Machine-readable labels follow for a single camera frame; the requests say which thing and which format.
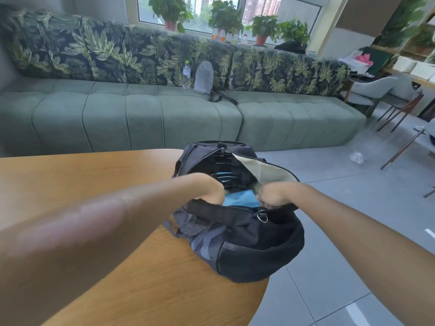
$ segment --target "window frame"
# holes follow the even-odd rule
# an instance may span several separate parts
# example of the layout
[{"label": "window frame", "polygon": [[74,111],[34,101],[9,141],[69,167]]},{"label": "window frame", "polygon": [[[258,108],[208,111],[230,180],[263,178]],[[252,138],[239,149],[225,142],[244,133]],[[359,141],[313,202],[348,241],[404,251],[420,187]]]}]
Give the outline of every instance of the window frame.
[{"label": "window frame", "polygon": [[[323,16],[323,12],[324,12],[329,0],[297,0],[297,1],[309,3],[309,4],[320,7],[320,10],[317,14],[316,20],[314,21],[314,25],[310,31],[311,36],[313,36],[313,34],[315,33],[315,31],[318,27],[320,19]],[[237,9],[242,9],[242,13],[244,13],[245,6],[246,6],[246,0],[239,0],[239,2],[237,4]],[[152,27],[155,29],[164,29],[163,25],[150,23],[150,22],[142,22],[139,20],[139,2],[138,2],[138,0],[125,0],[125,8],[126,8],[126,12],[127,12],[127,21],[129,24],[145,25],[145,26]],[[210,37],[210,33],[201,32],[201,31],[194,31],[191,29],[186,29],[186,34],[193,35],[193,36],[201,36],[201,37],[205,37],[205,38]]]}]

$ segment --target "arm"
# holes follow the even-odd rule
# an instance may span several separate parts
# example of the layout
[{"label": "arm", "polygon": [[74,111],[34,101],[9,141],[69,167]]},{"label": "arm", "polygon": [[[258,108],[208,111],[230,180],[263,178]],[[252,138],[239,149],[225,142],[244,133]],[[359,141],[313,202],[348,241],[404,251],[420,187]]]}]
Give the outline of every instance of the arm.
[{"label": "arm", "polygon": [[191,199],[225,199],[195,173],[136,186],[0,232],[1,324],[40,325],[127,258]]},{"label": "arm", "polygon": [[262,187],[267,205],[296,204],[405,325],[435,325],[435,256],[398,232],[298,182]]}]

